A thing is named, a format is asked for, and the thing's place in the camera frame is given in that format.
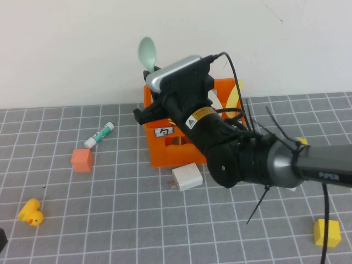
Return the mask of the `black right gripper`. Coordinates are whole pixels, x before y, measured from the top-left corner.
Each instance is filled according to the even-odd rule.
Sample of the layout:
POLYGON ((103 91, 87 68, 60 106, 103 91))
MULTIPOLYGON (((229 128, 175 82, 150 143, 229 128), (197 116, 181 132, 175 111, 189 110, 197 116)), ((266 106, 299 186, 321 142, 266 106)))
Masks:
MULTIPOLYGON (((160 73, 161 68, 154 66, 154 72, 160 73)), ((144 81, 150 75, 143 71, 144 81)), ((208 91, 214 88, 215 80, 207 75, 199 78, 177 78, 166 84, 165 90, 159 94, 153 92, 153 102, 143 110, 133 110, 138 124, 170 118, 177 125, 185 120, 192 111, 202 106, 209 106, 208 91)))

